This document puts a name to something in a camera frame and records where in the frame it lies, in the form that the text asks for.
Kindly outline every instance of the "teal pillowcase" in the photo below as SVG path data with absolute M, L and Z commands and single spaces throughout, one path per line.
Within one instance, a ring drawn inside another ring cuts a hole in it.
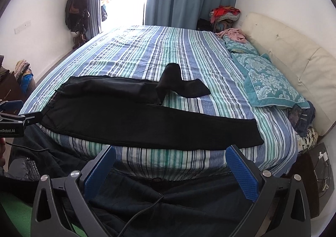
M 257 56 L 231 53 L 231 56 L 245 76 L 244 89 L 252 107 L 293 107 L 297 104 L 301 108 L 310 108 L 304 97 L 272 65 L 267 54 Z
M 239 43 L 234 40 L 231 40 L 228 36 L 223 36 L 223 40 L 225 42 L 226 48 L 229 52 L 232 53 L 248 53 L 248 54 L 255 54 L 259 55 L 257 50 L 251 45 L 250 42 L 247 43 Z

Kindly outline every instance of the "striped bed sheet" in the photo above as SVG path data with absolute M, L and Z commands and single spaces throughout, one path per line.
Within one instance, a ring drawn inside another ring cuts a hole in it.
M 212 32 L 131 26 L 100 33 L 47 75 L 26 101 L 21 114 L 41 111 L 55 89 L 70 76 L 109 75 L 158 81 L 168 63 L 181 66 L 184 80 L 202 80 L 211 95 L 183 98 L 170 92 L 164 106 L 214 116 L 255 118 L 265 143 L 242 149 L 243 154 L 260 169 L 269 169 L 276 176 L 291 167 L 296 160 L 298 146 L 285 113 L 276 107 L 253 108 L 249 105 L 242 73 L 232 61 L 224 42 Z M 88 158 L 94 158 L 103 147 L 100 143 L 40 128 L 61 146 Z M 117 152 L 115 168 L 131 175 L 183 180 L 228 171 L 225 150 L 114 147 Z

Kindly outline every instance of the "black box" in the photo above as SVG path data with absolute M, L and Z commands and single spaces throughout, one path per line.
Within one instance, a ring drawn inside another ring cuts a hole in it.
M 334 177 L 329 159 L 324 161 L 323 157 L 319 158 L 320 153 L 323 155 L 326 152 L 324 143 L 303 152 L 298 156 L 296 162 L 286 176 L 291 177 L 294 174 L 299 174 L 301 176 L 307 193 L 310 218 L 320 215 L 335 189 Z M 327 184 L 329 188 L 323 190 L 325 184 Z

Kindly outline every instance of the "bedside table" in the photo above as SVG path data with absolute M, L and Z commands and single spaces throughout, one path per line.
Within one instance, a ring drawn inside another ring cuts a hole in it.
M 304 151 L 286 176 L 291 177 L 294 174 L 301 176 L 307 193 L 310 218 L 320 215 L 335 189 L 331 165 L 325 162 L 323 157 L 319 157 L 320 153 L 326 152 L 324 143 Z
M 26 101 L 25 95 L 17 83 L 14 74 L 10 73 L 7 77 L 0 83 L 0 100 L 3 101 Z M 7 114 L 17 115 L 20 112 L 19 109 L 14 111 L 6 111 Z

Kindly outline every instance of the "black jacket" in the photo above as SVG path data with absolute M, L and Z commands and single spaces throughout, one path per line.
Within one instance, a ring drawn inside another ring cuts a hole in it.
M 87 10 L 87 0 L 68 0 L 65 8 L 65 23 L 73 32 L 83 34 L 88 30 L 89 13 Z

